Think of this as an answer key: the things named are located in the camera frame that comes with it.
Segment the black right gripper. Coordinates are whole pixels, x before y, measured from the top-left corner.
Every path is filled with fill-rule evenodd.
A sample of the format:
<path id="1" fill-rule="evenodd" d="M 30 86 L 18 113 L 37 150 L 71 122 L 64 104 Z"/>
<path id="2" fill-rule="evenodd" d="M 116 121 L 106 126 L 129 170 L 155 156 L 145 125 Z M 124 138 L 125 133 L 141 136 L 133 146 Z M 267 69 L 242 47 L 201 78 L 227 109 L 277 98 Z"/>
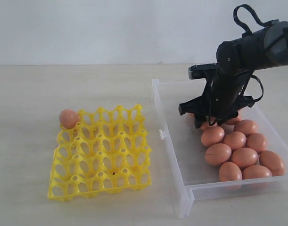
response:
<path id="1" fill-rule="evenodd" d="M 224 95 L 211 97 L 201 95 L 185 103 L 180 103 L 178 110 L 180 116 L 193 113 L 195 128 L 199 129 L 204 122 L 209 125 L 224 124 L 227 120 L 237 117 L 238 111 L 245 107 L 252 107 L 255 100 L 252 96 Z"/>

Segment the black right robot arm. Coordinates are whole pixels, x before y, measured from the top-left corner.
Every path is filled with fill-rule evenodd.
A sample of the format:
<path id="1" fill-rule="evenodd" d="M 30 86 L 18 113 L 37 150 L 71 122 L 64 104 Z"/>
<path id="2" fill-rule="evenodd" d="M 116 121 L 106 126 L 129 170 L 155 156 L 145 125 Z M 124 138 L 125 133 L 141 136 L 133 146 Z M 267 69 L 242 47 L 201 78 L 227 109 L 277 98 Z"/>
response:
<path id="1" fill-rule="evenodd" d="M 246 96 L 254 71 L 288 66 L 288 22 L 277 22 L 240 39 L 224 41 L 216 52 L 216 63 L 189 67 L 191 80 L 205 79 L 201 96 L 179 104 L 179 113 L 192 113 L 195 127 L 203 122 L 222 125 L 236 118 L 239 110 L 252 107 L 261 98 Z"/>

